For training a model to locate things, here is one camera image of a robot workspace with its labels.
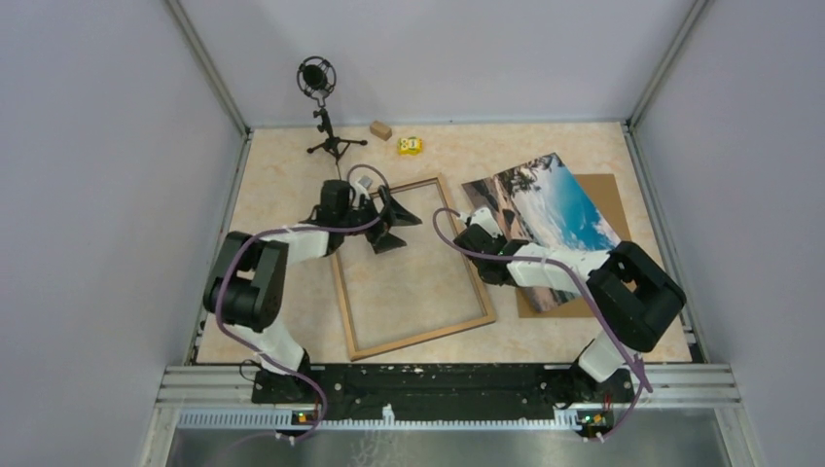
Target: tripod leg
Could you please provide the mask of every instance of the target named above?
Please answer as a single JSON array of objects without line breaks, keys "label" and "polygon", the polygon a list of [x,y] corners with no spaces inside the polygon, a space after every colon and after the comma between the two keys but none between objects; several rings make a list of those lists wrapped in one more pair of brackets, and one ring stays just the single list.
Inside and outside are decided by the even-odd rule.
[{"label": "tripod leg", "polygon": [[351,144],[360,144],[361,146],[367,146],[367,140],[357,140],[357,139],[342,139],[341,143],[351,143]]},{"label": "tripod leg", "polygon": [[308,153],[312,154],[312,153],[314,153],[314,152],[315,152],[315,150],[316,150],[316,149],[320,148],[320,147],[321,147],[321,146],[323,146],[324,144],[326,144],[326,141],[324,141],[323,143],[320,143],[320,144],[316,144],[315,146],[312,146],[311,148],[308,148],[306,151],[307,151]]}]

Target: cable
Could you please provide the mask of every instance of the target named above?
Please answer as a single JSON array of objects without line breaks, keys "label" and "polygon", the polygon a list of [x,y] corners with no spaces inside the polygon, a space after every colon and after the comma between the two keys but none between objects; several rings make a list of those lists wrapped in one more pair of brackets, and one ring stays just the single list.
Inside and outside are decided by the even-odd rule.
[{"label": "cable", "polygon": [[[378,177],[380,177],[380,179],[383,181],[384,185],[389,187],[389,184],[387,183],[386,178],[384,177],[384,175],[380,171],[378,171],[378,169],[376,169],[375,167],[373,167],[371,165],[368,165],[368,164],[365,164],[365,163],[358,163],[358,164],[353,165],[352,168],[349,169],[349,172],[347,172],[347,174],[346,174],[347,180],[349,180],[350,174],[356,168],[367,168],[367,169],[373,171],[375,174],[378,175]],[[243,257],[243,254],[246,253],[246,250],[248,250],[249,247],[255,241],[259,240],[260,238],[262,238],[264,236],[268,236],[268,235],[286,234],[287,232],[295,233],[295,232],[313,232],[313,231],[329,232],[330,234],[357,234],[357,233],[365,231],[365,230],[369,229],[370,227],[374,226],[375,224],[377,224],[381,220],[381,216],[383,216],[386,213],[385,211],[388,209],[388,207],[389,207],[388,205],[383,206],[383,208],[381,209],[380,214],[378,214],[378,216],[375,217],[375,219],[368,222],[367,224],[364,224],[363,226],[348,227],[348,228],[319,227],[319,226],[295,226],[295,227],[291,227],[289,230],[287,230],[287,229],[272,229],[272,230],[269,230],[269,231],[263,231],[263,232],[260,232],[260,233],[256,233],[256,234],[250,236],[246,241],[243,242],[242,245],[240,245],[240,248],[238,248],[237,252],[234,254],[233,259],[230,261],[230,265],[227,268],[227,272],[224,274],[224,278],[223,278],[223,280],[221,280],[221,286],[218,289],[218,296],[216,297],[216,301],[215,301],[216,302],[215,303],[215,322],[218,325],[218,329],[221,330],[221,332],[224,333],[224,335],[226,335],[228,338],[232,339],[233,341],[236,341],[237,343],[243,345],[244,347],[246,347],[246,348],[252,350],[253,352],[255,352],[256,354],[260,355],[262,360],[266,361],[267,363],[272,365],[277,370],[279,370],[279,371],[281,371],[281,372],[283,372],[283,373],[285,373],[285,374],[287,374],[291,377],[296,377],[296,378],[300,379],[301,381],[305,382],[306,384],[308,384],[318,394],[318,396],[321,398],[321,414],[312,421],[312,424],[309,427],[309,429],[306,430],[302,435],[299,435],[298,437],[294,437],[294,438],[293,437],[285,437],[284,435],[281,435],[280,433],[277,433],[277,432],[274,432],[274,431],[272,433],[270,433],[270,432],[254,433],[252,435],[243,437],[243,438],[235,441],[231,445],[227,446],[226,448],[222,449],[214,457],[212,457],[212,459],[209,460],[206,463],[206,465],[211,465],[217,459],[219,459],[223,455],[225,455],[228,451],[230,451],[230,450],[246,443],[247,441],[250,441],[250,440],[255,439],[255,438],[260,438],[262,436],[274,436],[276,439],[280,439],[281,437],[284,437],[284,438],[288,439],[290,441],[290,443],[297,443],[299,441],[303,441],[307,437],[311,436],[311,434],[315,430],[318,429],[318,426],[320,425],[321,421],[323,421],[324,417],[326,416],[327,409],[328,409],[327,394],[324,392],[324,390],[321,388],[321,386],[318,385],[317,382],[313,381],[310,377],[307,377],[307,376],[305,376],[301,373],[293,371],[293,370],[281,365],[280,363],[276,362],[273,358],[266,355],[265,352],[263,350],[261,350],[257,345],[255,345],[254,343],[252,343],[250,341],[247,341],[246,339],[242,338],[241,336],[238,336],[237,334],[231,332],[229,330],[229,328],[227,328],[226,323],[224,323],[224,316],[223,316],[224,298],[225,298],[226,293],[227,293],[227,288],[229,287],[230,278],[234,276],[234,272],[237,270],[237,265],[238,265],[238,263],[240,263],[240,259],[241,259],[241,257]]]},{"label": "cable", "polygon": [[249,382],[255,382],[255,379],[250,379],[243,375],[243,367],[246,365],[251,365],[257,368],[259,371],[262,370],[264,367],[262,367],[260,363],[256,362],[255,360],[252,360],[251,358],[247,358],[246,360],[240,362],[240,365],[237,366],[237,373],[240,375],[240,377],[246,379]]},{"label": "cable", "polygon": [[618,430],[620,426],[625,424],[625,421],[628,419],[628,415],[630,415],[630,413],[633,412],[633,409],[636,408],[636,404],[639,403],[639,399],[641,399],[641,397],[642,397],[642,391],[643,390],[644,390],[644,387],[640,384],[639,389],[636,391],[636,395],[633,396],[633,400],[630,401],[630,405],[628,406],[628,409],[624,413],[622,413],[622,416],[620,416],[619,420],[616,423],[613,424],[613,427],[610,428],[610,431],[608,431],[607,433],[605,433],[603,435],[601,433],[596,435],[596,437],[599,440],[601,440],[602,443],[604,443],[605,441],[612,438],[613,435],[616,433],[616,430]]},{"label": "cable", "polygon": [[436,231],[436,235],[450,248],[460,252],[465,256],[472,256],[475,258],[480,258],[482,260],[488,261],[526,261],[528,263],[548,264],[561,268],[564,272],[566,272],[567,275],[570,276],[570,279],[573,281],[573,283],[576,285],[576,288],[579,290],[579,293],[582,294],[582,298],[585,299],[585,302],[592,310],[593,316],[595,316],[595,319],[599,322],[599,324],[601,324],[601,327],[604,329],[604,332],[610,338],[610,341],[614,345],[616,345],[616,348],[617,350],[619,350],[619,353],[622,355],[622,358],[625,359],[625,363],[628,364],[630,370],[633,371],[633,373],[639,379],[639,383],[641,384],[641,386],[647,389],[648,392],[653,392],[653,386],[651,386],[650,381],[648,380],[644,372],[644,362],[641,360],[641,358],[639,358],[638,355],[636,355],[634,358],[630,357],[628,351],[625,350],[625,346],[622,344],[621,341],[619,341],[619,338],[616,337],[616,334],[613,333],[613,330],[610,329],[610,326],[607,324],[607,320],[604,319],[604,315],[601,314],[601,310],[599,310],[598,305],[595,304],[595,301],[593,300],[590,291],[582,283],[582,279],[580,279],[579,276],[575,272],[573,272],[573,270],[568,265],[562,263],[561,261],[553,260],[550,258],[538,258],[533,256],[488,255],[486,253],[477,253],[475,251],[470,251],[461,248],[460,246],[456,245],[454,242],[449,240],[449,238],[447,238],[439,229],[438,215],[442,212],[448,212],[456,217],[459,217],[461,215],[458,211],[456,211],[455,209],[451,209],[449,207],[440,207],[436,209],[435,212],[433,212],[433,228]]}]

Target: brown cardboard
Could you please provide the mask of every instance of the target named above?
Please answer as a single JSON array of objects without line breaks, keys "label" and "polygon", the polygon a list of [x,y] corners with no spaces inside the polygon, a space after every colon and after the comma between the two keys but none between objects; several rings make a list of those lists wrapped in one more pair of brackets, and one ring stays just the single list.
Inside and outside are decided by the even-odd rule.
[{"label": "brown cardboard", "polygon": [[[610,227],[622,240],[630,240],[630,228],[619,197],[619,187],[612,173],[574,175]],[[589,318],[591,310],[584,299],[576,299],[544,312],[536,310],[520,289],[516,289],[519,318]]]}]

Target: wooden picture frame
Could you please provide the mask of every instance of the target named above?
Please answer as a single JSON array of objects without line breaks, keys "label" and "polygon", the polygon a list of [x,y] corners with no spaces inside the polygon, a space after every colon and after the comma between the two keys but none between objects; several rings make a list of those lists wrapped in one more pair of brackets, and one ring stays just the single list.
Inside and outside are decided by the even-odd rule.
[{"label": "wooden picture frame", "polygon": [[[439,195],[441,196],[442,204],[445,207],[454,208],[452,196],[447,191],[444,177],[441,174],[425,176],[423,178],[418,178],[407,183],[391,186],[390,193],[396,194],[431,185],[435,185],[438,189]],[[424,223],[430,222],[431,213],[418,214],[424,214],[424,216],[422,216],[422,221]],[[450,215],[447,217],[450,218],[449,224],[452,228],[453,236],[458,235],[458,233],[464,230],[464,226],[458,221],[458,219],[455,216]],[[445,253],[448,253],[449,247],[447,245],[444,245],[444,248]],[[352,319],[352,312],[349,303],[349,296],[347,294],[346,289],[346,281],[343,274],[341,256],[338,252],[336,252],[336,254],[333,255],[333,275],[335,277],[336,282],[336,292],[338,294],[339,308],[341,309],[341,318],[343,319],[343,328],[346,339],[346,348],[349,354],[350,361],[354,362],[357,360],[380,355],[382,353],[390,352],[410,345],[416,345],[418,343],[423,343],[431,341],[433,339],[443,338],[445,336],[449,336],[452,334],[468,331],[495,322],[495,310],[492,306],[492,302],[490,301],[489,296],[487,295],[486,289],[484,288],[484,283],[479,278],[476,268],[470,264],[470,261],[466,257],[462,257],[462,260],[464,262],[464,267],[467,270],[468,279],[471,281],[471,284],[473,286],[476,299],[479,301],[479,307],[481,309],[482,314],[480,317],[463,321],[457,324],[449,325],[446,327],[438,328],[432,331],[427,331],[421,334],[399,339],[396,341],[390,341],[387,343],[374,345],[367,348],[360,348],[358,346],[355,323]]]}]

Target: wooden block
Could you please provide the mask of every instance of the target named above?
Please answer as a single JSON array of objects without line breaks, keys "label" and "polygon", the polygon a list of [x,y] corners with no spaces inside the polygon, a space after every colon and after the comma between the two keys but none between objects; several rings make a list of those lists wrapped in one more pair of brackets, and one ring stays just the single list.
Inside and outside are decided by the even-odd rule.
[{"label": "wooden block", "polygon": [[392,137],[392,128],[376,120],[370,125],[370,133],[386,141]]}]

